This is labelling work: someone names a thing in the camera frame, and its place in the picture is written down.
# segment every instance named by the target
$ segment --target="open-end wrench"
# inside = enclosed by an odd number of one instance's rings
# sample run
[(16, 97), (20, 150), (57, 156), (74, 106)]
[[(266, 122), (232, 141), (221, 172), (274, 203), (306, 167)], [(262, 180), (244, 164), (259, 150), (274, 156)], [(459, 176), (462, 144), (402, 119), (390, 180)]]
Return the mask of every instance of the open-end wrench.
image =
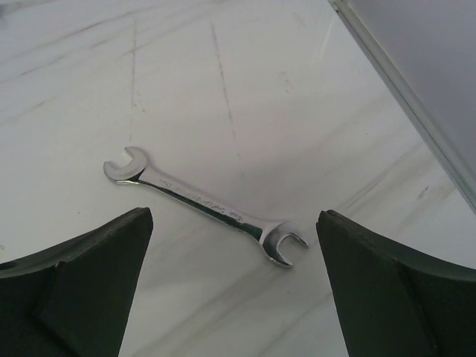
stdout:
[(131, 162), (117, 168), (110, 161), (104, 163), (104, 173), (118, 184), (145, 184), (178, 199), (219, 221), (248, 233), (263, 248), (273, 263), (292, 268), (292, 263), (280, 251), (280, 243), (292, 237), (304, 248), (309, 247), (303, 232), (292, 222), (258, 219), (209, 197), (205, 192), (173, 178), (149, 165), (145, 153), (137, 147), (126, 147)]

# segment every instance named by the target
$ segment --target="white tile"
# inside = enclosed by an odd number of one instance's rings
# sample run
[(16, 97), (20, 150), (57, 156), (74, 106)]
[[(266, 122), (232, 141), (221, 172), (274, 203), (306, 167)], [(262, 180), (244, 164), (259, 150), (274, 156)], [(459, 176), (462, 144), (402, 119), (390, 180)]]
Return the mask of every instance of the white tile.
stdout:
[[(321, 210), (476, 268), (474, 214), (327, 1), (25, 4), (0, 30), (0, 261), (151, 207), (122, 357), (345, 356)], [(244, 234), (113, 185), (102, 163), (128, 145), (294, 220), (311, 249), (286, 242), (284, 271)]]

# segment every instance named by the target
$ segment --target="wrench jaw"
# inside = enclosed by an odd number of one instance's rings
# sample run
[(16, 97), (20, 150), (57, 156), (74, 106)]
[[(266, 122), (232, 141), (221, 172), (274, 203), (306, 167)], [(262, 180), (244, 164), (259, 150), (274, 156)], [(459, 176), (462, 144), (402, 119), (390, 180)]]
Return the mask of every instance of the wrench jaw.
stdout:
[(292, 268), (293, 266), (291, 261), (280, 252), (280, 244), (284, 239), (291, 237), (302, 247), (309, 248), (304, 233), (292, 222), (282, 222), (267, 233), (264, 232), (263, 235), (264, 239), (260, 239), (260, 244), (266, 256), (270, 261), (284, 268)]
[(137, 147), (126, 147), (126, 152), (132, 157), (125, 167), (116, 167), (112, 162), (103, 164), (106, 176), (117, 184), (137, 184), (138, 178), (147, 168), (149, 162), (146, 155)]

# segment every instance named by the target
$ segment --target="dark green object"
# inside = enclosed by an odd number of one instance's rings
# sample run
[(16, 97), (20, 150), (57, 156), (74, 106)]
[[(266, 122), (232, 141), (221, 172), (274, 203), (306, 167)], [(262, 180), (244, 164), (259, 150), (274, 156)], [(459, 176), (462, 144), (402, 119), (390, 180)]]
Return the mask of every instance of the dark green object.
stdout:
[(0, 265), (0, 356), (119, 353), (152, 233), (148, 208)]
[(334, 212), (318, 236), (350, 357), (476, 356), (476, 271)]

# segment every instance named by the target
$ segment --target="wrench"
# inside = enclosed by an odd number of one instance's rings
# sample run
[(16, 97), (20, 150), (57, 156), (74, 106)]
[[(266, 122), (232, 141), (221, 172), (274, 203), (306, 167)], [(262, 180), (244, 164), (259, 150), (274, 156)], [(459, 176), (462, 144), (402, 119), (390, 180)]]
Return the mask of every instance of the wrench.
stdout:
[(126, 147), (132, 156), (127, 166), (118, 168), (110, 161), (103, 165), (106, 176), (117, 184), (144, 184), (172, 196), (179, 201), (233, 228), (246, 232), (261, 246), (267, 258), (284, 268), (292, 263), (279, 250), (280, 243), (292, 237), (304, 248), (309, 247), (304, 234), (292, 222), (258, 219), (209, 197), (208, 194), (149, 165), (146, 154), (137, 147)]

